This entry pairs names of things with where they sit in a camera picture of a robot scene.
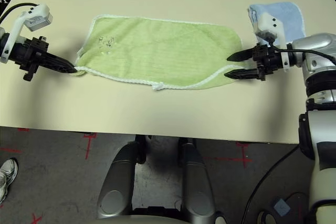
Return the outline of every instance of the floor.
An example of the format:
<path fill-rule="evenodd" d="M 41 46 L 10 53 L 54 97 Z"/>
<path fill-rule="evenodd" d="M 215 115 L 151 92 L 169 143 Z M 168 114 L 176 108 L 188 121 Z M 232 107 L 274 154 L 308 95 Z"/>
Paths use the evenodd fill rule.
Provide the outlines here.
<path fill-rule="evenodd" d="M 134 135 L 91 134 L 0 127 L 0 163 L 16 157 L 19 173 L 0 205 L 0 223 L 86 223 L 95 218 L 97 197 L 117 152 Z M 136 166 L 133 207 L 179 208 L 181 170 L 177 139 L 155 136 L 147 162 Z M 197 140 L 212 182 L 217 209 L 228 223 L 240 223 L 245 203 L 268 168 L 293 148 L 286 144 L 242 144 Z M 313 162 L 300 151 L 264 182 L 251 203 L 247 221 L 261 209 L 272 212 L 277 199 L 291 210 L 278 223 L 300 224 L 307 212 Z"/>

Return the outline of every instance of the white robot part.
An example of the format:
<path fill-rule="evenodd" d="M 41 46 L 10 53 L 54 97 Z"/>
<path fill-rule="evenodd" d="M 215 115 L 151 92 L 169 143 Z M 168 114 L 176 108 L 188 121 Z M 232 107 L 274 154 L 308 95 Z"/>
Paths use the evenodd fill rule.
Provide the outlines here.
<path fill-rule="evenodd" d="M 287 42 L 285 38 L 285 31 L 283 24 L 280 20 L 271 16 L 269 13 L 263 13 L 258 22 L 254 23 L 254 33 L 268 41 L 270 38 L 279 39 L 280 48 L 287 48 Z M 289 57 L 287 52 L 281 53 L 282 67 L 285 72 L 290 68 Z"/>
<path fill-rule="evenodd" d="M 0 62 L 7 63 L 9 55 L 12 52 L 15 42 L 18 40 L 22 27 L 25 25 L 30 31 L 38 30 L 52 22 L 52 15 L 49 12 L 49 7 L 46 4 L 30 8 L 27 12 L 22 12 L 15 20 L 9 38 L 0 56 Z"/>

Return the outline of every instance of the beige table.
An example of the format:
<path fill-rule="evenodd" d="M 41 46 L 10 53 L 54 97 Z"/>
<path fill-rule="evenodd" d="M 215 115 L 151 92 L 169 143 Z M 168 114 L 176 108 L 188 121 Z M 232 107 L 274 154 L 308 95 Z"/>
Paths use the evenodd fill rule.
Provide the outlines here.
<path fill-rule="evenodd" d="M 12 0 L 46 3 L 52 25 L 22 35 L 46 36 L 49 52 L 74 62 L 99 14 L 186 20 L 230 26 L 244 48 L 256 39 L 247 15 L 254 3 L 292 1 L 305 17 L 307 35 L 336 33 L 334 0 Z M 9 31 L 24 9 L 3 23 Z M 298 142 L 305 112 L 301 70 L 201 91 L 153 91 L 86 74 L 72 77 L 40 68 L 32 82 L 13 62 L 0 65 L 0 125 L 36 129 L 137 133 L 240 141 Z"/>

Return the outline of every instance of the black cable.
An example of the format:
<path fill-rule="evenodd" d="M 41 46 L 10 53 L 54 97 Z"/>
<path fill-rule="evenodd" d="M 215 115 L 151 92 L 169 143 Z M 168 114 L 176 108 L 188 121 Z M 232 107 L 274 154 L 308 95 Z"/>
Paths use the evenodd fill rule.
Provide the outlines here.
<path fill-rule="evenodd" d="M 242 221 L 240 222 L 241 224 L 244 224 L 246 216 L 247 216 L 247 211 L 248 208 L 251 204 L 251 201 L 254 197 L 254 195 L 256 194 L 257 190 L 259 189 L 259 187 L 261 186 L 261 184 L 264 182 L 264 180 L 271 174 L 271 172 L 282 162 L 284 161 L 287 157 L 289 157 L 293 152 L 295 152 L 297 149 L 299 148 L 299 145 L 296 145 L 295 148 L 293 148 L 290 152 L 288 152 L 285 156 L 283 156 L 281 159 L 279 159 L 275 164 L 272 165 L 272 167 L 267 171 L 267 173 L 261 178 L 261 180 L 258 182 L 258 184 L 256 185 L 256 187 L 253 189 L 250 197 L 248 198 L 248 201 L 246 202 L 246 206 L 245 206 L 245 210 L 244 210 L 244 214 L 242 217 Z"/>
<path fill-rule="evenodd" d="M 4 19 L 7 17 L 7 15 L 14 9 L 21 7 L 21 6 L 37 6 L 37 4 L 34 3 L 20 3 L 17 5 L 13 5 L 11 8 L 9 8 L 0 18 L 0 24 L 2 21 L 4 21 Z"/>
<path fill-rule="evenodd" d="M 284 201 L 287 201 L 288 199 L 290 199 L 295 194 L 301 194 L 301 195 L 305 196 L 306 198 L 309 198 L 309 196 L 307 194 L 305 194 L 304 192 L 302 192 L 302 191 L 295 191 L 294 193 L 291 193 L 289 196 L 287 196 L 284 199 Z"/>
<path fill-rule="evenodd" d="M 270 43 L 270 46 L 274 48 L 275 51 L 277 52 L 303 52 L 303 53 L 308 53 L 308 54 L 315 54 L 319 55 L 321 57 L 324 57 L 328 60 L 330 60 L 335 66 L 336 66 L 336 59 L 330 55 L 324 54 L 322 52 L 318 52 L 315 50 L 306 50 L 306 49 L 279 49 L 276 46 L 274 46 L 272 43 Z"/>

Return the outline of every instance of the person's foot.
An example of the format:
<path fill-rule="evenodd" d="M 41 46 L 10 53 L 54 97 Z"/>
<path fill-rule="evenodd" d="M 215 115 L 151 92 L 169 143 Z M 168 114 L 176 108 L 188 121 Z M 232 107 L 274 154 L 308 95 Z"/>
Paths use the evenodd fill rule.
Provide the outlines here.
<path fill-rule="evenodd" d="M 0 204 L 5 200 L 9 185 L 16 178 L 18 165 L 14 158 L 7 159 L 0 167 Z"/>

